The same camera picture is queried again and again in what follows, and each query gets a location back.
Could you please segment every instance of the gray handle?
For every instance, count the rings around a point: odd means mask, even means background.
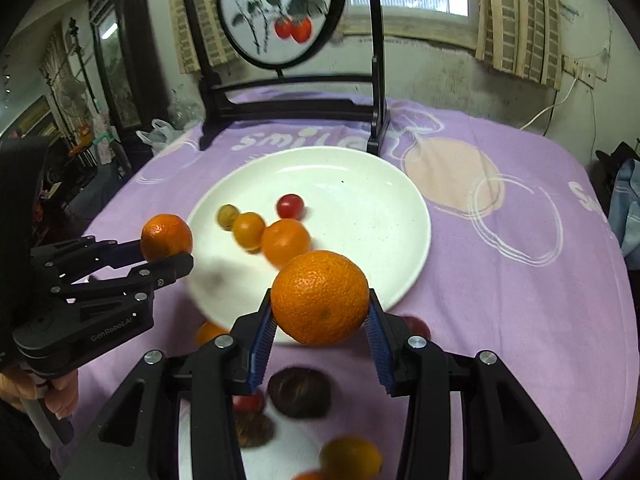
[[[71,422],[68,418],[58,420],[56,415],[47,409],[44,399],[23,400],[22,405],[45,446],[55,449],[71,442],[74,437]]]

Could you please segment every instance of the red fruit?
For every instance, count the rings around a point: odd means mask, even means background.
[[[311,38],[311,20],[305,18],[300,23],[292,23],[291,37],[298,43],[305,43]]]
[[[264,410],[264,393],[256,390],[250,396],[233,396],[234,411],[243,413],[262,413]]]
[[[273,25],[273,29],[281,40],[286,40],[291,35],[291,20],[278,18]]]
[[[305,209],[305,202],[294,194],[281,197],[276,204],[276,212],[280,218],[299,219]]]
[[[429,327],[423,320],[413,316],[402,317],[406,321],[409,332],[411,332],[412,335],[421,335],[425,339],[431,339],[431,330],[429,330]]]

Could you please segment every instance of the white cable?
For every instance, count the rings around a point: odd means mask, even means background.
[[[569,91],[566,93],[566,95],[564,96],[564,99],[562,99],[562,101],[560,101],[559,103],[553,104],[551,106],[546,107],[544,110],[542,110],[538,115],[536,115],[532,120],[530,120],[527,124],[525,124],[523,127],[521,127],[521,130],[524,130],[527,126],[531,126],[531,124],[538,118],[540,117],[540,115],[542,115],[545,112],[548,112],[549,110],[551,110],[552,108],[555,108],[556,106],[560,106],[562,103],[564,103],[569,95],[571,94],[571,91],[574,89],[575,83],[578,81],[578,78],[576,77],[574,79],[574,82],[571,83],[571,88],[569,88]]]

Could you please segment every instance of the human hand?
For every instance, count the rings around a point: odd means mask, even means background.
[[[57,418],[69,416],[78,405],[78,370],[53,379],[51,384],[52,387],[44,397],[47,408]],[[36,385],[21,368],[7,368],[0,374],[0,399],[14,408],[24,411],[20,400],[35,400],[37,396]]]

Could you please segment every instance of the purple tablecloth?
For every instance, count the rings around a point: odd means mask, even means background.
[[[277,92],[243,98],[257,94]],[[583,168],[548,139],[459,112],[395,101],[390,113],[383,157],[414,181],[433,223],[427,263],[394,313],[425,320],[446,351],[496,351],[584,480],[599,479],[628,435],[638,335],[625,264]],[[137,238],[155,214],[187,218],[209,187],[249,160],[297,146],[363,149],[368,132],[359,123],[242,123],[206,152],[197,150],[199,136],[199,129],[186,134],[150,161],[88,233]],[[123,273],[107,269],[99,276]],[[193,350],[203,318],[184,283],[157,292],[154,317],[152,330],[81,369],[72,417],[77,435],[145,351]],[[380,478],[395,478],[406,402],[378,386],[361,335],[328,349],[276,346],[267,380],[292,364],[325,370],[338,385],[330,416],[305,430],[319,442],[345,433],[369,438],[385,456]],[[453,420],[454,426],[460,420],[456,411]],[[54,453],[58,466],[76,444]],[[452,478],[461,477],[461,450],[454,429]]]

